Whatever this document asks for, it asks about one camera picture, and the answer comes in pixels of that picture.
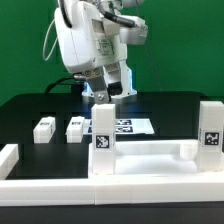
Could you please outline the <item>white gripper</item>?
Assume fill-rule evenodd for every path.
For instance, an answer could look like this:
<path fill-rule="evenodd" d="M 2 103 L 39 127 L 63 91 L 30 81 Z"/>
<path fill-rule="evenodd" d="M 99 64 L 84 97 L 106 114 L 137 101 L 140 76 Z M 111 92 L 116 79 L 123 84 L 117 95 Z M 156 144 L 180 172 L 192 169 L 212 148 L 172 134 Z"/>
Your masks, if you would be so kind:
<path fill-rule="evenodd" d="M 62 61 L 69 73 L 106 65 L 107 86 L 103 76 L 89 79 L 88 84 L 96 103 L 108 103 L 109 94 L 122 93 L 120 65 L 116 62 L 127 59 L 127 47 L 118 35 L 105 34 L 103 20 L 94 5 L 74 0 L 70 6 L 71 28 L 65 25 L 60 8 L 54 13 Z"/>

